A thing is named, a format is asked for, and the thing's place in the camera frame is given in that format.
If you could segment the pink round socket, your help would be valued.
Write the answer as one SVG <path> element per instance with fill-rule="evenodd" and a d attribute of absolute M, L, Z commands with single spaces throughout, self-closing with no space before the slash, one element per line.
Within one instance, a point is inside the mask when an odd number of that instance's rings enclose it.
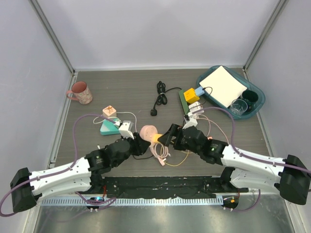
<path fill-rule="evenodd" d="M 153 125 L 145 125 L 140 130 L 140 137 L 151 143 L 153 145 L 155 143 L 154 136 L 158 134 L 157 128 Z"/>

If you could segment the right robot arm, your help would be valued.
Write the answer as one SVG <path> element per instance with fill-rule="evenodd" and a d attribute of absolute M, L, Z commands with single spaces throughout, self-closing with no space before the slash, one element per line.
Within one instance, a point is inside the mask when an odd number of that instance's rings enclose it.
<path fill-rule="evenodd" d="M 294 204 L 307 203 L 311 172 L 296 156 L 283 159 L 251 153 L 208 138 L 194 126 L 172 124 L 157 141 L 175 150 L 189 150 L 209 164 L 224 166 L 219 180 L 223 192 L 257 189 L 280 194 Z"/>

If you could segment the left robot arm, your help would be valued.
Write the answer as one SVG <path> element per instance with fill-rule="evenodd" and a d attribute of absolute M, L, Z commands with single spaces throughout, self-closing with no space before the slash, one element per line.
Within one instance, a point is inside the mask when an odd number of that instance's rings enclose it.
<path fill-rule="evenodd" d="M 143 155 L 150 144 L 134 133 L 133 137 L 121 137 L 63 166 L 33 172 L 26 167 L 21 168 L 10 182 L 13 212 L 29 210 L 39 201 L 60 194 L 89 190 L 94 194 L 100 193 L 104 186 L 101 180 L 103 174 L 132 155 Z"/>

